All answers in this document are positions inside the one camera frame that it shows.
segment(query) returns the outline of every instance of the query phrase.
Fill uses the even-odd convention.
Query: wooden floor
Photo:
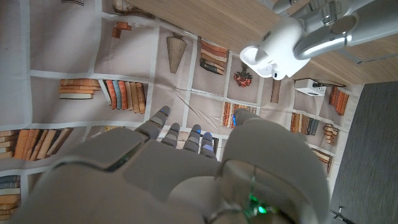
[[[239,53],[249,41],[261,40],[282,18],[256,0],[127,0],[187,31]],[[358,64],[338,52],[313,58],[294,75],[345,85],[398,80],[398,35],[351,47]]]
[[[397,102],[398,82],[365,85],[359,99],[330,204],[356,224],[398,223]]]

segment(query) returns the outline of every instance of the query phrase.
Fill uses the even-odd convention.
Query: blue book
[[[117,80],[112,80],[114,92],[116,94],[116,109],[122,108],[122,93],[120,92],[119,83]]]

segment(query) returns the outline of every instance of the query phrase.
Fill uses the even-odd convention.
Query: bookshelf wallpaper
[[[181,124],[183,132],[201,125],[202,133],[209,131],[218,139],[219,160],[233,130],[233,125],[223,122],[226,103],[253,108],[253,113],[286,129],[291,128],[292,113],[319,120],[318,130],[333,125],[338,129],[334,145],[322,143],[322,131],[307,136],[311,148],[331,157],[328,179],[333,190],[363,86],[339,88],[349,95],[343,116],[329,104],[331,88],[325,96],[308,96],[294,90],[293,79],[281,81],[279,102],[271,103],[272,79],[248,69],[253,76],[249,86],[242,88],[233,80],[234,73],[242,70],[238,52],[228,50],[222,55],[226,57],[218,58],[225,60],[224,75],[206,70],[200,66],[201,37],[159,18],[116,15],[111,1],[98,0],[86,0],[84,6],[45,0],[1,1],[0,6],[5,13],[0,20],[4,31],[0,33],[4,40],[0,47],[0,131],[73,128],[55,155],[39,161],[1,160],[0,176],[27,170],[21,176],[22,203],[31,189],[23,186],[29,182],[28,175],[45,171],[71,146],[103,132],[102,127],[134,129],[164,105],[172,109],[165,129],[174,122]],[[112,37],[117,22],[131,24],[132,30]],[[166,43],[173,32],[183,35],[187,43],[176,73],[170,73]],[[60,80],[77,78],[142,83],[145,111],[113,110],[105,86],[89,100],[59,99]]]

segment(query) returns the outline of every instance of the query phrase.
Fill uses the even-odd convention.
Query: stack of books
[[[339,91],[337,87],[333,87],[329,96],[329,105],[332,105],[336,108],[336,112],[340,116],[344,116],[344,112],[346,111],[347,101],[349,95]]]
[[[0,177],[0,221],[9,220],[21,205],[21,177]]]
[[[315,153],[315,155],[317,155],[318,159],[321,161],[325,173],[327,175],[330,171],[331,156],[317,149],[312,149],[312,151]]]
[[[72,131],[73,128],[0,131],[1,138],[12,137],[8,142],[0,143],[0,158],[13,157],[27,161],[47,158],[58,152]]]
[[[201,40],[200,66],[209,72],[224,75],[228,49]]]
[[[101,90],[98,80],[90,78],[61,79],[60,99],[92,99],[94,91]]]
[[[0,159],[14,156],[17,139],[18,130],[0,131]]]
[[[326,143],[334,146],[336,144],[338,129],[333,127],[332,124],[326,124],[323,130],[325,130]]]
[[[317,132],[319,120],[305,116],[304,114],[293,113],[290,131],[314,136]]]
[[[224,102],[223,116],[221,118],[221,125],[225,126],[227,128],[235,128],[233,115],[234,115],[235,110],[239,109],[239,108],[247,109],[248,111],[250,111],[254,114],[257,113],[257,108],[255,108],[253,106],[243,106],[243,105]]]
[[[105,80],[106,94],[111,98],[112,109],[133,110],[145,113],[146,101],[142,83]]]

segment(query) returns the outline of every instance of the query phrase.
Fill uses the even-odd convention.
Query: green led light
[[[265,209],[265,208],[263,208],[263,207],[259,207],[259,213],[267,213],[267,210]]]

